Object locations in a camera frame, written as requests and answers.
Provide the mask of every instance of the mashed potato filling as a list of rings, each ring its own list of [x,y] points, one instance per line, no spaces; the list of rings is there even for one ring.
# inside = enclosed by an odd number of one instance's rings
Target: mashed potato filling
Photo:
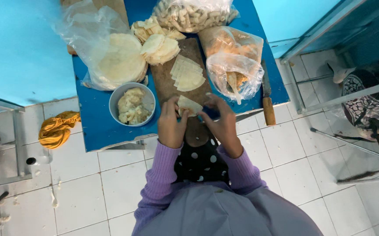
[[[118,119],[126,125],[137,125],[144,122],[152,113],[143,106],[146,92],[141,88],[130,88],[118,101]]]

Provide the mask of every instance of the wooden knife handle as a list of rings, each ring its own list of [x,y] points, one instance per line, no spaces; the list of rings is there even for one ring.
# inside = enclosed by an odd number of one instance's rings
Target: wooden knife handle
[[[267,124],[267,126],[275,126],[276,116],[274,115],[274,107],[272,106],[271,98],[263,98],[262,104],[264,106],[265,123]]]

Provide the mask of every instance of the polka dot apron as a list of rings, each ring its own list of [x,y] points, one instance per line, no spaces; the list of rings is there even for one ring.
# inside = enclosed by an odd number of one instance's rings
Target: polka dot apron
[[[200,147],[191,147],[186,140],[175,162],[176,182],[223,181],[229,183],[228,166],[217,153],[218,143],[209,131],[209,141]]]

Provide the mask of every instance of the bag of fried snacks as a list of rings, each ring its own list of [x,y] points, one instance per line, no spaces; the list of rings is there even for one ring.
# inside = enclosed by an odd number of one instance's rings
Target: bag of fried snacks
[[[241,99],[253,98],[264,76],[261,67],[264,40],[228,26],[208,28],[198,36],[215,88],[238,104]]]
[[[153,16],[161,27],[180,32],[197,33],[200,30],[226,26],[239,16],[233,0],[158,0]]]

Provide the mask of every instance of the hand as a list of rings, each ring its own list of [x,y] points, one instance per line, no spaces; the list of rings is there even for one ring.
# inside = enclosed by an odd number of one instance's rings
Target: hand
[[[169,148],[179,148],[183,142],[183,135],[187,128],[188,111],[182,114],[181,122],[176,120],[179,115],[176,110],[179,109],[176,102],[179,97],[172,97],[163,103],[162,113],[157,121],[157,129],[159,133],[159,142]]]
[[[217,95],[209,94],[205,103],[209,108],[218,108],[220,120],[214,122],[206,113],[198,112],[213,135],[220,141],[231,158],[238,158],[243,153],[243,146],[236,136],[236,114],[227,103]]]

